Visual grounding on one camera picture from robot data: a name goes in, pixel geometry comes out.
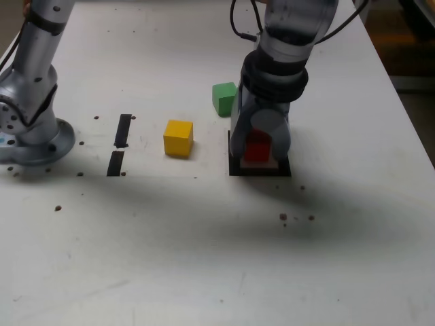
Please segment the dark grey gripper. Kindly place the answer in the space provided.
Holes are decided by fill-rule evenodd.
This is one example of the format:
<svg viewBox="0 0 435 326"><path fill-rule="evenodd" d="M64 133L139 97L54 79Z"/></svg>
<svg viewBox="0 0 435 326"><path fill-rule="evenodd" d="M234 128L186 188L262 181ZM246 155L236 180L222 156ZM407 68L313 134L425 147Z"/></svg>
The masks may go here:
<svg viewBox="0 0 435 326"><path fill-rule="evenodd" d="M244 155L246 137L254 127L271 138L274 159L286 159L291 138L284 115L288 115L289 112L290 103L265 100L252 94L244 84L239 84L230 116L229 150L232 156L241 158Z"/></svg>

